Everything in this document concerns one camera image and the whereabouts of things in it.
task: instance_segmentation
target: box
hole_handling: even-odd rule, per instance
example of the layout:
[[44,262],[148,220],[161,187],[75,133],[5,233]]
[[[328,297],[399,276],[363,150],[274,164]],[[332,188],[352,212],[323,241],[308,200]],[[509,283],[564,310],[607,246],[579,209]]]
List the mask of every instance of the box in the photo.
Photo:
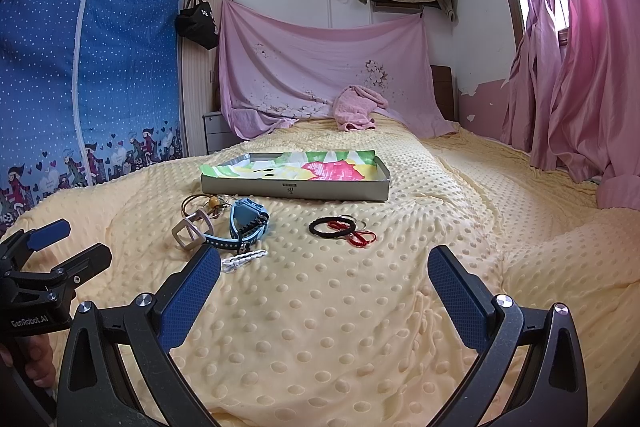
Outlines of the box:
[[323,201],[389,197],[389,170],[373,151],[249,153],[200,170],[206,194]]

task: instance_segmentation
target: pink towel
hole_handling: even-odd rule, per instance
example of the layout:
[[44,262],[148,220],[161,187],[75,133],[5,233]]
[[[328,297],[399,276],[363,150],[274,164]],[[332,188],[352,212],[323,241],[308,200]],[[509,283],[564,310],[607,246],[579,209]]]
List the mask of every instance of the pink towel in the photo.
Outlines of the pink towel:
[[349,86],[334,102],[334,118],[341,131],[375,129],[376,123],[369,113],[377,108],[386,109],[384,97],[364,86]]

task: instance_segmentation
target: hand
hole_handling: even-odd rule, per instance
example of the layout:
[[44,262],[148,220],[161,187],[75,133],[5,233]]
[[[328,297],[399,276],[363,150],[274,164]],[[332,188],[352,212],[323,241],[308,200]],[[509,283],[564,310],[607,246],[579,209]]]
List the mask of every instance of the hand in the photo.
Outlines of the hand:
[[[56,380],[56,368],[53,366],[53,349],[49,344],[49,335],[29,337],[28,342],[31,361],[24,366],[27,376],[38,387],[52,387]],[[1,344],[0,356],[7,367],[14,365],[11,353]]]

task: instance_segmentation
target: black tote bag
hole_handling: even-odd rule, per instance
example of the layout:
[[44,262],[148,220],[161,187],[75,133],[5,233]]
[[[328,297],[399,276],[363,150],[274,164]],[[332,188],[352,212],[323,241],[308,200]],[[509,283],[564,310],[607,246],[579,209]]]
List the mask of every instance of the black tote bag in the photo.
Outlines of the black tote bag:
[[181,37],[212,50],[218,45],[220,36],[213,20],[211,6],[202,0],[188,0],[186,8],[175,18],[175,30]]

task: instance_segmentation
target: nightstand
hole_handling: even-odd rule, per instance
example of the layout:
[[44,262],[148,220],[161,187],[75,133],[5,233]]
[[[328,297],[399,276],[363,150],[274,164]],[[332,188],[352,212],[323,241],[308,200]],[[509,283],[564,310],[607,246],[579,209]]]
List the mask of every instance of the nightstand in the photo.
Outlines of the nightstand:
[[242,140],[236,136],[220,111],[208,112],[203,116],[204,132],[207,137],[207,153],[222,151]]

